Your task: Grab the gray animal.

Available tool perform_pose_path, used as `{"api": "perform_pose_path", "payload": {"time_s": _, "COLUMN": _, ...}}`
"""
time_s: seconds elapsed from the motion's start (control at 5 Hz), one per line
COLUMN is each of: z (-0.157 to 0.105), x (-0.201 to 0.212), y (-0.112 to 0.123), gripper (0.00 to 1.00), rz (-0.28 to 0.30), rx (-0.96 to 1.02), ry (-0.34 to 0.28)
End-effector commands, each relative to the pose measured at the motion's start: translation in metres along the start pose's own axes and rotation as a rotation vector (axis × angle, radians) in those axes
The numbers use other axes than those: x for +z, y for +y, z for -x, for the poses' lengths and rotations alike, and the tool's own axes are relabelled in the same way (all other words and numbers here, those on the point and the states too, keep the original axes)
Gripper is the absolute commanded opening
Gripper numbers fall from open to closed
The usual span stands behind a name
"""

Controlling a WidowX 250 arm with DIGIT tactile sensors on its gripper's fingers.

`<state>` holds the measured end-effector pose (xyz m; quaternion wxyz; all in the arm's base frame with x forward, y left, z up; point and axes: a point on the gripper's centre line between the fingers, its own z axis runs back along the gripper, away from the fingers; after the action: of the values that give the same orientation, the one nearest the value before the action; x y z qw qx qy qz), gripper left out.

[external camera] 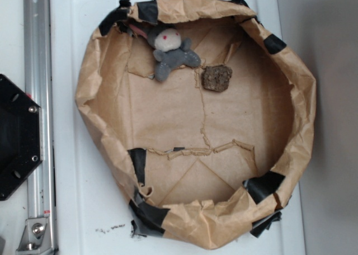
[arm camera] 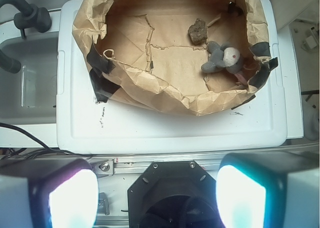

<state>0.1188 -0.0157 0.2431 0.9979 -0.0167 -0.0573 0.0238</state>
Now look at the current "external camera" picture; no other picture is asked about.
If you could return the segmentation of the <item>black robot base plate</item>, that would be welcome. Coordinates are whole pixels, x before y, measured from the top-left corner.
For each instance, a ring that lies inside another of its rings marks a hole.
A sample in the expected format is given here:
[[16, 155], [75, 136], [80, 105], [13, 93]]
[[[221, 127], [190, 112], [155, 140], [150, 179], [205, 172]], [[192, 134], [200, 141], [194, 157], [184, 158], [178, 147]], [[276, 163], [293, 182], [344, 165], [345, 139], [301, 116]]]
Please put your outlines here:
[[42, 162], [41, 107], [1, 75], [1, 201]]

